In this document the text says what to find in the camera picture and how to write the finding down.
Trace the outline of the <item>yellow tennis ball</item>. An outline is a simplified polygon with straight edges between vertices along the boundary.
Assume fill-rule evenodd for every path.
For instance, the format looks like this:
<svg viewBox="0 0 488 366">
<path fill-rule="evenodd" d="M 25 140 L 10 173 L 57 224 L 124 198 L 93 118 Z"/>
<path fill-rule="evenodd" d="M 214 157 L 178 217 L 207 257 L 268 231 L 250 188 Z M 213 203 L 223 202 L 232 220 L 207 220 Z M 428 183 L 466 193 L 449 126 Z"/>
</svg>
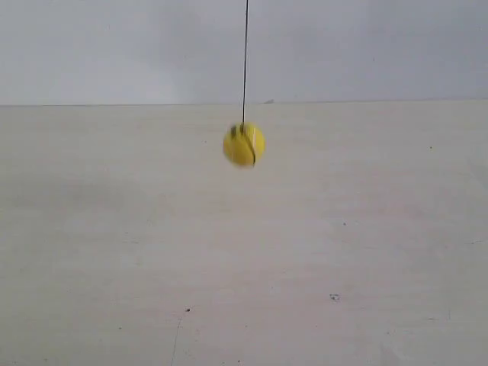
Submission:
<svg viewBox="0 0 488 366">
<path fill-rule="evenodd" d="M 231 126 L 223 138 L 223 153 L 234 165 L 253 167 L 265 152 L 265 136 L 255 124 Z"/>
</svg>

